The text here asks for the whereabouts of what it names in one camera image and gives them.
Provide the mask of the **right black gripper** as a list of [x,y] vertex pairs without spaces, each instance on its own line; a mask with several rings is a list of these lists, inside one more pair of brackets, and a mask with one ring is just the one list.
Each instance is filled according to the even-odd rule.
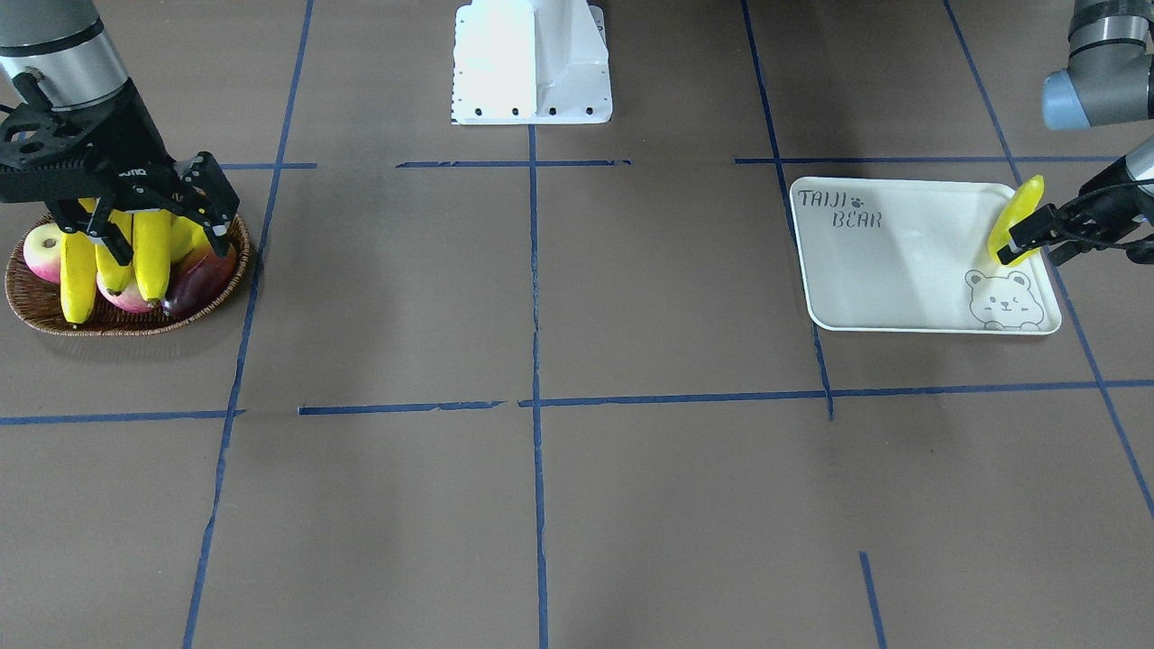
[[[63,233],[83,233],[106,245],[120,264],[133,259],[133,248],[115,225],[113,208],[164,208],[197,223],[215,255],[230,251],[226,234],[240,200],[213,152],[200,151],[189,161],[174,161],[160,130],[132,79],[117,90],[87,102],[54,104],[54,118],[69,133],[67,159],[87,161],[87,182],[100,180],[100,191],[70,191],[45,202]],[[95,197],[87,208],[82,197]]]

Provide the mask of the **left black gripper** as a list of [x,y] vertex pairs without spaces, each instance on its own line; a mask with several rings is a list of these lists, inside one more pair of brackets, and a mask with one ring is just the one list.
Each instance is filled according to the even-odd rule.
[[1151,177],[1136,177],[1126,161],[1112,161],[1085,182],[1078,194],[1078,234],[1067,234],[1072,216],[1066,208],[1042,206],[1011,230],[1026,249],[1050,246],[1049,259],[1061,266],[1091,251],[1122,251],[1129,262],[1153,264],[1153,237],[1121,243],[1141,217],[1151,217]]

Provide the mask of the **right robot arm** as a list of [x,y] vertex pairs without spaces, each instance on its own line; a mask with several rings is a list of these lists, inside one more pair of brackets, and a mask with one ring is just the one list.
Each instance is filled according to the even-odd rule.
[[91,1],[5,1],[3,73],[20,102],[3,107],[3,202],[42,203],[63,233],[127,264],[142,249],[113,211],[165,210],[203,230],[215,255],[239,197],[211,152],[168,155]]

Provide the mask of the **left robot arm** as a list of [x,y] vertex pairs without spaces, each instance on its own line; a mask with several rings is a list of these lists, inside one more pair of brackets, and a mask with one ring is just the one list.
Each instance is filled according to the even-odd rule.
[[[1041,112],[1051,130],[1146,122],[1153,115],[1149,1],[1076,1],[1067,27],[1067,65],[1043,82]],[[1089,251],[1121,249],[1130,262],[1151,264],[1151,234],[1127,234],[1151,224],[1151,140],[1112,161],[1052,206],[1041,203],[1043,182],[1022,182],[986,238],[994,262],[1014,266],[1048,246],[1063,264]]]

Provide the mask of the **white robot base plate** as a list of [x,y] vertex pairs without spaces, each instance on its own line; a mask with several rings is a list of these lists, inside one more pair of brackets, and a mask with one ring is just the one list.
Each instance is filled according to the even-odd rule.
[[608,124],[605,15],[589,1],[471,1],[454,16],[451,124]]

